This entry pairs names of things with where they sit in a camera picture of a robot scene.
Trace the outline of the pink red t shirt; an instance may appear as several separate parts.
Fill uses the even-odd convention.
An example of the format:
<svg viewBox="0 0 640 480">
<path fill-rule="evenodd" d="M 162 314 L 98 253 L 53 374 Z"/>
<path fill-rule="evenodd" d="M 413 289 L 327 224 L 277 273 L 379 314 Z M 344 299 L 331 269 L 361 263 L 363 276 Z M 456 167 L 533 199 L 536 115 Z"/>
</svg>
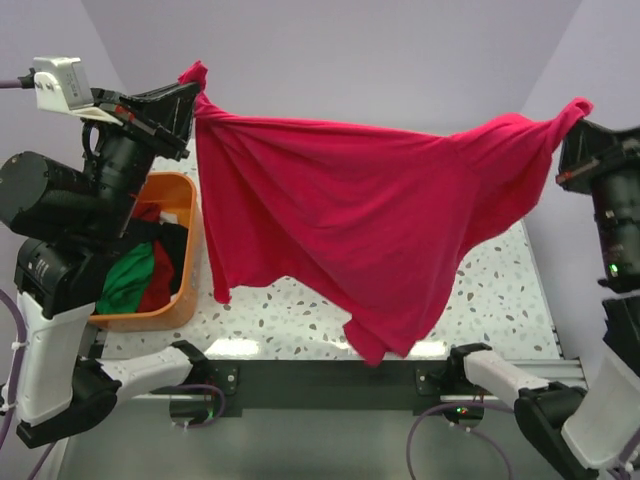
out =
<svg viewBox="0 0 640 480">
<path fill-rule="evenodd" d="M 476 246 L 539 202 L 555 150 L 593 110 L 498 116 L 449 136 L 194 104 L 201 210 L 215 299 L 290 277 L 344 311 L 369 365 L 435 327 Z"/>
</svg>

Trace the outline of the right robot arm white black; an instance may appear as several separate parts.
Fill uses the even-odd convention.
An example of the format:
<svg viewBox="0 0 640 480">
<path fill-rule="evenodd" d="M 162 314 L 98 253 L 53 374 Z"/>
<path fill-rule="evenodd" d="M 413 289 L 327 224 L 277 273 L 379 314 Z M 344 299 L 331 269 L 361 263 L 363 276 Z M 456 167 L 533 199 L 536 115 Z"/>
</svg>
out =
<svg viewBox="0 0 640 480">
<path fill-rule="evenodd" d="M 451 351 L 443 381 L 510 408 L 531 446 L 564 479 L 639 474 L 639 130 L 581 120 L 565 137 L 556 183 L 592 204 L 605 290 L 583 316 L 602 319 L 586 386 L 547 380 L 483 343 Z"/>
</svg>

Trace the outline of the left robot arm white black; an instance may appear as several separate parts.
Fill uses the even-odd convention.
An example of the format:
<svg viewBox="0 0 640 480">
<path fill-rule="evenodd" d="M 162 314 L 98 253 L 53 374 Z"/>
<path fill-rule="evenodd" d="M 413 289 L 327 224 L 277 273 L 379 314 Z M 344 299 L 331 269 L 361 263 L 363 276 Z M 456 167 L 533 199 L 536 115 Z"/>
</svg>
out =
<svg viewBox="0 0 640 480">
<path fill-rule="evenodd" d="M 33 151 L 1 169 L 1 221 L 24 237 L 16 260 L 20 321 L 3 410 L 37 448 L 86 432 L 129 399 L 193 387 L 206 356 L 187 341 L 124 361 L 85 358 L 80 344 L 155 159 L 188 154 L 195 82 L 138 95 L 94 89 L 83 123 L 84 164 Z"/>
</svg>

